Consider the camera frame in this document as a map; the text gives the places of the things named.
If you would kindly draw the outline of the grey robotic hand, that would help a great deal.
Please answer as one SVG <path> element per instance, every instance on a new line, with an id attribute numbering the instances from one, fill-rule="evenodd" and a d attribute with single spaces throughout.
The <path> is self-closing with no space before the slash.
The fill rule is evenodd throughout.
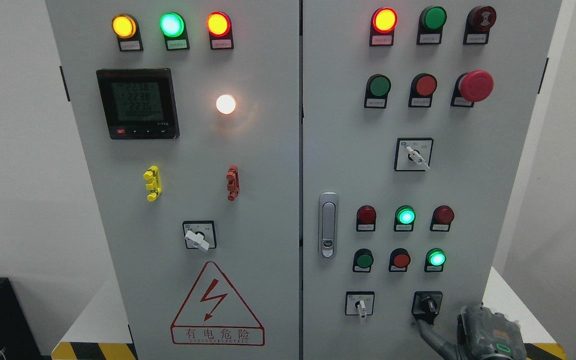
<path id="1" fill-rule="evenodd" d="M 428 322 L 436 313 L 414 318 L 423 340 L 444 360 L 525 360 L 520 326 L 503 313 L 481 305 L 466 305 L 457 316 L 457 344 L 439 335 Z"/>

